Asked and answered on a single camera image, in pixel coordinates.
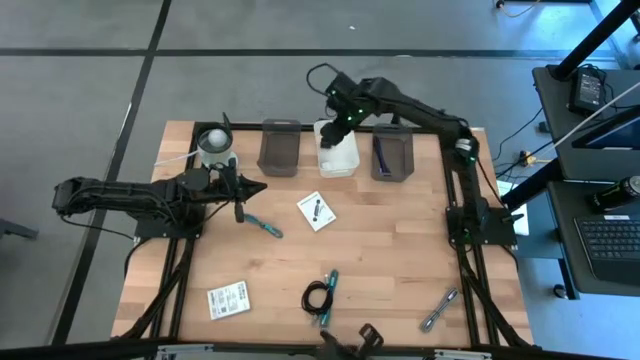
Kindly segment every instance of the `white ball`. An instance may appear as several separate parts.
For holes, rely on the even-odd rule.
[[[209,135],[207,136],[207,140],[209,140],[209,144],[213,147],[223,147],[224,144],[227,143],[227,134],[223,130],[213,129],[209,131]]]

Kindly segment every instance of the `black desk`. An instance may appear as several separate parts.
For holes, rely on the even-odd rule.
[[[604,70],[607,83],[619,95],[640,81],[640,71]],[[549,69],[540,67],[533,69],[535,86],[540,96],[540,103],[551,130],[553,139],[560,139],[578,125],[583,116],[567,110],[570,81],[562,82],[551,77]],[[622,98],[618,105],[640,103],[640,89],[634,90]],[[608,117],[614,114],[609,108],[603,112]],[[549,181],[583,180],[583,181],[618,181],[624,177],[640,173],[640,151],[616,151],[578,149],[572,142],[588,131],[578,131],[556,148],[558,157],[545,165],[533,176],[520,184],[509,194],[503,196],[503,202],[515,209],[528,202],[546,189]]]
[[[606,188],[602,184],[551,182],[547,185],[549,198],[556,215],[562,250],[571,270],[575,287],[583,293],[640,296],[640,287],[598,280],[591,273],[573,218],[592,215],[585,206],[584,197]],[[640,213],[640,203],[634,203],[611,211],[611,214]]]

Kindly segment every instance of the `gray floor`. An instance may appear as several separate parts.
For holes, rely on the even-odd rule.
[[[146,48],[161,3],[0,0],[0,48]],[[615,3],[598,1],[605,14]],[[516,12],[527,4],[509,6]],[[595,23],[587,5],[570,4],[543,4],[509,19],[492,11],[490,0],[174,0],[160,47],[568,50]],[[615,38],[634,61],[637,49],[629,43],[629,26]],[[610,47],[605,43],[601,49]],[[611,60],[597,65],[616,67]],[[557,59],[156,58],[119,179],[149,179],[167,120],[219,120],[225,111],[232,122],[269,117],[314,121],[324,106],[307,89],[304,75],[322,61],[354,78],[388,77],[404,92],[486,127],[495,154],[500,140],[539,109],[531,69]],[[52,188],[72,176],[104,176],[141,64],[138,57],[0,57],[0,165],[5,169],[0,176],[0,217],[40,229],[33,242],[12,236],[0,242],[2,348],[49,341],[83,234],[55,217]],[[313,81],[323,84],[329,76],[319,72]],[[500,162],[548,140],[528,129],[504,146]],[[132,233],[134,224],[109,214],[105,226]],[[71,342],[108,338],[130,247],[123,238],[101,236]],[[549,260],[522,261],[520,275],[537,344],[640,357],[640,347],[634,345],[639,299],[555,299],[549,288],[561,277]]]

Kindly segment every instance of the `laptop keyboard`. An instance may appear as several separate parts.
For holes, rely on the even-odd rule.
[[[594,260],[640,260],[640,220],[575,219]]]

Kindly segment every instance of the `white cable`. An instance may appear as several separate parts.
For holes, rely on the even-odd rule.
[[[165,163],[168,163],[168,162],[172,162],[172,161],[175,161],[175,160],[186,159],[186,158],[188,158],[188,157],[190,157],[190,156],[193,156],[193,155],[195,155],[195,154],[197,154],[197,153],[198,153],[198,150],[196,150],[196,151],[194,151],[194,152],[190,152],[190,153],[188,153],[188,154],[186,154],[186,155],[178,156],[178,157],[173,158],[173,159],[163,160],[163,161],[158,161],[157,163],[153,164],[153,166],[162,165],[162,164],[165,164]]]
[[[538,3],[540,2],[540,0],[536,0],[536,2],[534,2],[531,6],[529,6],[528,8],[526,8],[525,10],[522,10],[521,12],[517,13],[517,14],[511,14],[509,13],[505,8],[504,5],[501,5],[498,7],[498,9],[500,9],[506,16],[510,17],[510,18],[517,18],[520,15],[524,15],[527,11],[533,9],[536,5],[538,5]]]
[[[547,150],[545,150],[544,152],[542,152],[542,154],[538,155],[538,157],[543,157],[545,154],[548,154],[549,151],[555,149],[556,147],[558,147],[558,145],[562,144],[565,140],[567,140],[571,135],[573,135],[576,131],[578,131],[578,129],[580,129],[582,127],[582,125],[586,124],[587,122],[589,122],[591,119],[595,118],[596,116],[600,115],[601,112],[603,112],[604,110],[606,110],[609,106],[611,106],[613,103],[615,103],[616,101],[620,100],[622,97],[624,97],[625,95],[627,95],[628,93],[630,93],[633,89],[637,88],[638,86],[640,86],[640,82],[637,82],[635,85],[633,85],[632,87],[628,88],[627,90],[625,90],[622,94],[616,96],[613,100],[609,101],[605,106],[601,107],[600,109],[598,109],[598,111],[594,112],[593,114],[591,114],[591,116],[589,116],[588,118],[582,120],[582,122],[580,124],[578,124],[576,127],[573,128],[573,130],[569,131],[565,136],[563,136],[560,140],[558,140],[556,143],[554,143],[550,148],[548,148]]]

